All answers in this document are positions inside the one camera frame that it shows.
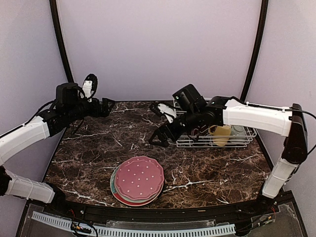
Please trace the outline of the small red flower plate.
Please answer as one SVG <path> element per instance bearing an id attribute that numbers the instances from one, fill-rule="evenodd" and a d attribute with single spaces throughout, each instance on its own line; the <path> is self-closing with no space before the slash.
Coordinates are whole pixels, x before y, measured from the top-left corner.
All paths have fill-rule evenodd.
<path id="1" fill-rule="evenodd" d="M 207 136 L 209 134 L 209 126 L 208 125 L 204 125 L 202 127 L 196 127 L 193 130 L 191 130 L 188 135 L 190 136 Z"/>

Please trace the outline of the pink dotted bowl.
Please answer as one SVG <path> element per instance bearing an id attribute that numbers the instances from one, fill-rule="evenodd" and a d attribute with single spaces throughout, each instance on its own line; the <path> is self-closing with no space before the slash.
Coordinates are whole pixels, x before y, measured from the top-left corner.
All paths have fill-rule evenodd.
<path id="1" fill-rule="evenodd" d="M 164 169 L 146 156 L 123 162 L 116 171 L 114 185 L 119 194 L 132 201 L 151 199 L 164 185 Z"/>

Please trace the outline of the light teal flower plate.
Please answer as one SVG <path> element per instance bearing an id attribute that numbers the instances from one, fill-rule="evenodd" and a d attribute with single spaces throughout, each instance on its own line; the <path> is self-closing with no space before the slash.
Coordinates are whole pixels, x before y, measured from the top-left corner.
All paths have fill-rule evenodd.
<path id="1" fill-rule="evenodd" d="M 115 187 L 119 194 L 130 201 L 141 202 L 152 198 L 163 186 L 164 175 L 148 167 L 118 168 Z"/>

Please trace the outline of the red teal flower plate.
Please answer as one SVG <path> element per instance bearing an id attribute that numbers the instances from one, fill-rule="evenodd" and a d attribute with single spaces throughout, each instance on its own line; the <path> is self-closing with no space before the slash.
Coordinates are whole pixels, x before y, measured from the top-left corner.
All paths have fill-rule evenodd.
<path id="1" fill-rule="evenodd" d="M 131 207 L 140 207 L 140 206 L 145 206 L 145 205 L 148 205 L 150 204 L 151 202 L 153 202 L 154 200 L 156 200 L 158 198 L 158 195 L 161 191 L 156 193 L 152 198 L 150 199 L 147 199 L 145 201 L 141 201 L 141 202 L 135 202 L 135 201 L 130 201 L 130 200 L 127 200 L 126 198 L 123 198 L 119 192 L 116 190 L 116 187 L 115 187 L 115 177 L 116 177 L 116 172 L 119 168 L 117 167 L 114 172 L 112 173 L 111 175 L 111 178 L 110 178 L 110 189 L 111 189 L 111 192 L 113 194 L 113 196 L 121 203 L 123 203 L 124 205 L 127 205 L 127 206 L 131 206 Z"/>

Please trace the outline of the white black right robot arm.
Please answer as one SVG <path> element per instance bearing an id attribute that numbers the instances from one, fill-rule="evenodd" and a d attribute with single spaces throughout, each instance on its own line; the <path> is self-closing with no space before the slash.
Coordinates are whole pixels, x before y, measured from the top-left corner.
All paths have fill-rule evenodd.
<path id="1" fill-rule="evenodd" d="M 188 84 L 173 95 L 183 114 L 166 103 L 152 103 L 150 109 L 168 121 L 158 127 L 149 139 L 151 145 L 168 147 L 168 140 L 176 142 L 183 133 L 204 126 L 237 125 L 265 130 L 285 137 L 284 150 L 271 174 L 264 182 L 261 194 L 253 201 L 252 210 L 263 214 L 271 206 L 283 185 L 310 154 L 305 111 L 299 104 L 291 107 L 272 107 L 243 102 L 238 98 L 215 96 L 209 102 Z"/>

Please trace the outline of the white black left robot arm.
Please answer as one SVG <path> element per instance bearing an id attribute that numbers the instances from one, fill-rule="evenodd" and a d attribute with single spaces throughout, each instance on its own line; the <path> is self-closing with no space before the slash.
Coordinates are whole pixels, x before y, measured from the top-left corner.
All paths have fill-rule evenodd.
<path id="1" fill-rule="evenodd" d="M 64 83 L 56 87 L 56 98 L 44 104 L 27 122 L 0 137 L 0 194 L 12 195 L 49 203 L 59 215 L 66 215 L 70 205 L 63 200 L 62 192 L 43 182 L 37 182 L 12 173 L 3 165 L 25 148 L 46 138 L 53 137 L 77 120 L 86 117 L 105 118 L 112 111 L 115 101 L 94 98 L 97 83 L 91 79 L 83 86 Z"/>

